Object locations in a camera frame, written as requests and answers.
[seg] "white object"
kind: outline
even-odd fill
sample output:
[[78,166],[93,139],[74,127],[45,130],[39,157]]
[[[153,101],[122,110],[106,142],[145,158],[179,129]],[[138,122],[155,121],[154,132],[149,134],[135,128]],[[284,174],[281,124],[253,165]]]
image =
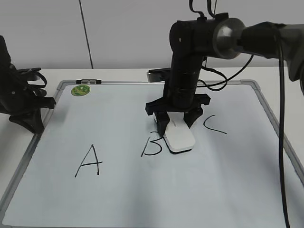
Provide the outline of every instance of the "white object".
[[183,120],[183,113],[168,112],[168,116],[170,118],[170,122],[167,125],[164,139],[169,150],[172,153],[181,153],[192,150],[195,144],[195,139],[191,130]]
[[[3,224],[284,228],[278,138],[251,87],[209,92],[212,102],[191,128],[191,152],[172,155],[159,141],[163,151],[144,157],[155,124],[143,104],[158,98],[162,86],[99,85],[83,97],[72,96],[71,88],[63,91]],[[227,135],[204,128],[212,114],[206,124]],[[88,166],[74,178],[91,143],[104,162],[101,174]],[[90,154],[86,162],[93,161]],[[302,227],[303,186],[287,156],[285,174],[290,220]]]

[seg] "gray wall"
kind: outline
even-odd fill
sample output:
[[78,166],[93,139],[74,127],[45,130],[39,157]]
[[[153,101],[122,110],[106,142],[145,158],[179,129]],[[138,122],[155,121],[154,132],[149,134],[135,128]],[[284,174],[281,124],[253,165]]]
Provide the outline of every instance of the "gray wall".
[[[95,68],[168,67],[169,30],[195,19],[188,0],[82,0]],[[206,12],[206,0],[194,0]],[[262,21],[304,23],[303,0],[218,0],[249,26]],[[0,0],[0,34],[18,68],[90,68],[78,0]],[[248,59],[209,59],[208,66],[240,67]],[[252,66],[277,66],[256,57]]]

